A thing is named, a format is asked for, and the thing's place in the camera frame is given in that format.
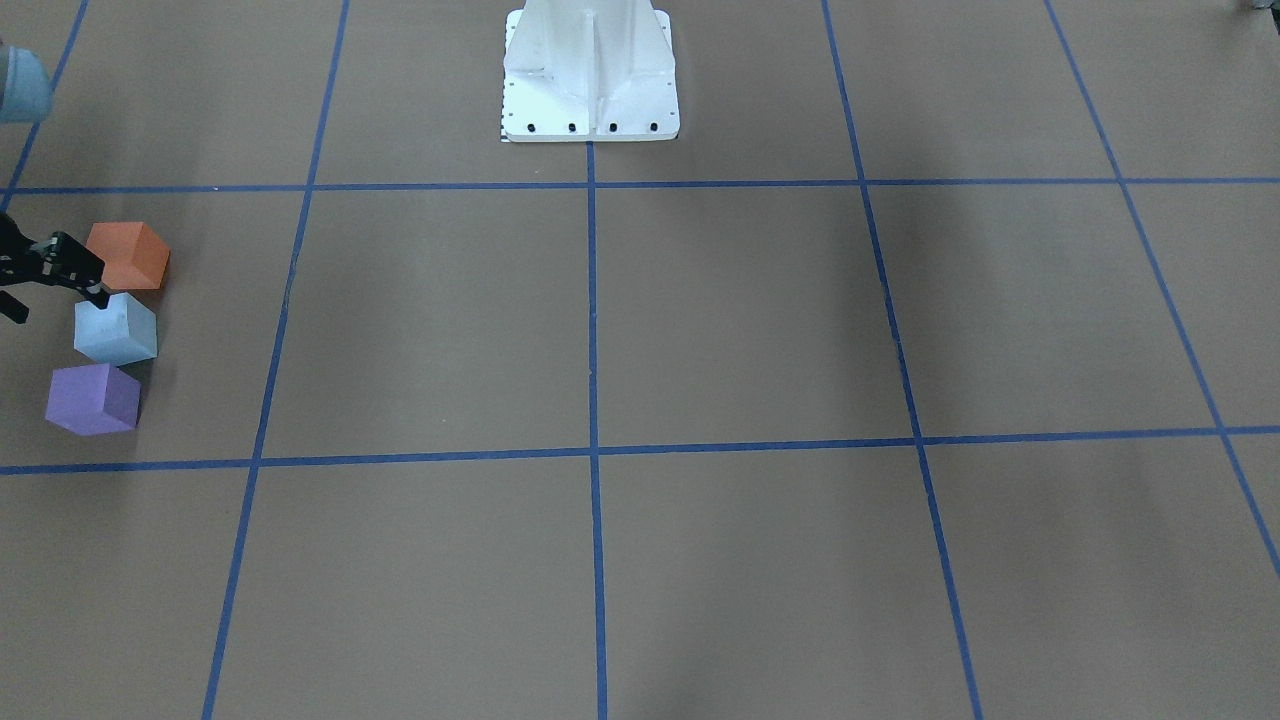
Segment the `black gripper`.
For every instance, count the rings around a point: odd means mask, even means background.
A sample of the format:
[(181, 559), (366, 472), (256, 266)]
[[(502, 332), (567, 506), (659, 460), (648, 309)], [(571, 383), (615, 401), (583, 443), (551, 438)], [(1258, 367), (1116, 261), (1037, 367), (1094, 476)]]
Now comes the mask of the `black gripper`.
[(37, 243), (12, 217), (1, 215), (3, 288), (42, 284), (45, 279), (47, 286), (74, 290), (96, 309), (108, 309), (110, 291), (101, 282), (104, 268), (104, 260), (72, 236), (55, 232)]

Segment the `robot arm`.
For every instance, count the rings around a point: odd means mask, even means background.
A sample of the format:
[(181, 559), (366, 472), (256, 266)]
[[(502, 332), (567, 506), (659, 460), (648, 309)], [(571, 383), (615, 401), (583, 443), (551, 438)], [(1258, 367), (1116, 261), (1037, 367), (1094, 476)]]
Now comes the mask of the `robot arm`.
[[(3, 45), (4, 124), (38, 123), (52, 110), (52, 82), (40, 58), (28, 49)], [(105, 263), (64, 232), (46, 240), (27, 237), (6, 213), (1, 213), (1, 286), (37, 283), (76, 291), (91, 306), (104, 310), (110, 302), (102, 275)]]

